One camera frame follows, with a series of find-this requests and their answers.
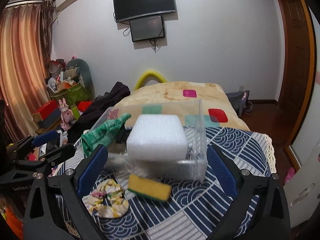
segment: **transparent plastic box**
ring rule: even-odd
[[[124,113],[130,113],[131,118],[125,127],[133,127],[140,114],[175,114],[179,117],[188,140],[188,152],[185,160],[175,162],[154,162],[132,160],[127,156],[126,144],[112,143],[108,147],[109,157],[105,168],[124,173],[134,173],[150,178],[165,178],[177,180],[199,180],[203,182],[207,169],[207,142],[205,135],[202,101],[188,100],[162,104],[110,107],[91,130],[103,122],[116,119]]]

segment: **pink rabbit toy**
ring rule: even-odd
[[[74,117],[73,117],[73,113],[69,109],[69,106],[67,105],[65,98],[63,98],[62,101],[59,100],[59,105],[60,105],[59,108],[61,111],[61,124],[60,124],[60,126],[64,131],[67,131],[70,129],[69,123],[75,122]]]

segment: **green storage bin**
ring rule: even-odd
[[[50,93],[50,98],[56,100],[59,104],[59,100],[63,98],[66,99],[66,102],[69,106],[80,101],[87,101],[91,97],[89,89],[84,89],[80,83],[72,86],[71,88],[61,90],[58,93]]]

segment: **backpack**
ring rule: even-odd
[[[249,90],[244,92],[227,93],[226,95],[238,117],[241,117],[243,112],[251,113],[253,104],[248,100]]]

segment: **blue gripper pad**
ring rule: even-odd
[[[232,175],[212,146],[207,149],[207,160],[224,193],[229,197],[237,197],[238,190],[236,178]]]
[[[33,139],[32,146],[40,147],[41,145],[44,145],[47,142],[57,139],[58,136],[60,136],[60,134],[57,131],[50,131],[50,132],[41,134]]]
[[[86,170],[82,173],[81,177],[79,178],[79,182],[78,182],[79,197],[84,197],[90,194],[92,186],[96,182],[107,160],[108,160],[108,150],[103,145],[98,150],[94,158],[88,164]]]

